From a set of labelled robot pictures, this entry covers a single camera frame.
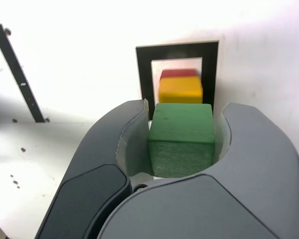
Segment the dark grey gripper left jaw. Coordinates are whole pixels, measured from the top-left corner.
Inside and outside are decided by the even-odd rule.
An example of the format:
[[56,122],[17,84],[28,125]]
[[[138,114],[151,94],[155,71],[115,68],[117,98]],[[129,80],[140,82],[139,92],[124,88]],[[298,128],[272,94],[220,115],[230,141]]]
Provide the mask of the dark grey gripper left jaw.
[[133,193],[130,178],[151,176],[147,100],[125,102],[80,142],[36,234],[95,239],[110,213]]

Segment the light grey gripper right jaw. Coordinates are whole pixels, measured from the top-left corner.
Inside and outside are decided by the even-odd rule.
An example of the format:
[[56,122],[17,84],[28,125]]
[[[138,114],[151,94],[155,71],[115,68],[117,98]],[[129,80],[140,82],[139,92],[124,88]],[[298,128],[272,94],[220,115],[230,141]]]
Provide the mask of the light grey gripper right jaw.
[[299,155],[255,107],[222,111],[220,160],[125,199],[101,239],[299,239]]

